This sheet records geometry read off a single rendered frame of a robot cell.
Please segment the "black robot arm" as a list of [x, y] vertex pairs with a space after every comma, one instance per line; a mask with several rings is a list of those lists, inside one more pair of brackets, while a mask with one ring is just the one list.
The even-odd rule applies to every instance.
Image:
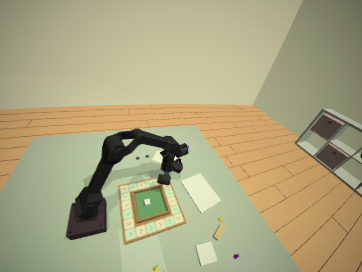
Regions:
[[[121, 140], [134, 139], [128, 146], [124, 146]], [[180, 173], [183, 170], [181, 159], [189, 153], [187, 144], [179, 144], [172, 136], [158, 136], [138, 128], [131, 131], [120, 131], [107, 136], [103, 142], [101, 160], [96, 167], [96, 171], [91, 177], [88, 186], [80, 191], [80, 195], [75, 199], [79, 222], [97, 220], [98, 205], [103, 200], [101, 192], [102, 186], [112, 171], [114, 164], [121, 162], [122, 158], [132, 154], [141, 145], [149, 145], [164, 149], [160, 152], [163, 161], [167, 164], [173, 163], [169, 172]], [[177, 157], [178, 159], [174, 160]]]

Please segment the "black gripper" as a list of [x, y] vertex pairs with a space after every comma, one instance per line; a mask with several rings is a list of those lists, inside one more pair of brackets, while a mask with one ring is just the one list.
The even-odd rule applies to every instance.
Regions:
[[[170, 168], [173, 167], [173, 163], [171, 164], [167, 164], [163, 161], [162, 159], [162, 163], [161, 163], [161, 169], [162, 172], [164, 172], [164, 175], [158, 175], [158, 178], [157, 178], [157, 183], [158, 184], [164, 184], [164, 185], [169, 185], [170, 184], [170, 176], [169, 176], [169, 170]], [[166, 175], [167, 173], [167, 175]]]

